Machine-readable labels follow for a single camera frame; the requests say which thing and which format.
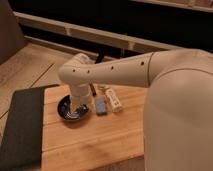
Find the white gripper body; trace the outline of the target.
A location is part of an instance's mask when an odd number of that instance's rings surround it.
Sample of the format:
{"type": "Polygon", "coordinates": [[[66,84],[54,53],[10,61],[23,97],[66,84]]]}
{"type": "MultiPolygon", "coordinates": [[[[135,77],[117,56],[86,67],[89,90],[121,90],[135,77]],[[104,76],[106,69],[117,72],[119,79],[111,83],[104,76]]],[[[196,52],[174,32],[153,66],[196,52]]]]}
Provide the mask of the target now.
{"type": "Polygon", "coordinates": [[[91,103],[91,90],[88,84],[71,85],[71,111],[87,112],[89,110],[88,105],[91,103]]]}

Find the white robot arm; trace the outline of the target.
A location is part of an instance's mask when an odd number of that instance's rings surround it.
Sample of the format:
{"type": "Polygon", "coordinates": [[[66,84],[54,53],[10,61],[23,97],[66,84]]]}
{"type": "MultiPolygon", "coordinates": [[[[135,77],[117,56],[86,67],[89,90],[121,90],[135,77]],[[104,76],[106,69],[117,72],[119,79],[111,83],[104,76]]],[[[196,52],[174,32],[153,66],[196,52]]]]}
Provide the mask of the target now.
{"type": "Polygon", "coordinates": [[[213,171],[212,53],[176,49],[99,64],[77,54],[59,78],[77,99],[89,83],[146,87],[145,171],[213,171]]]}

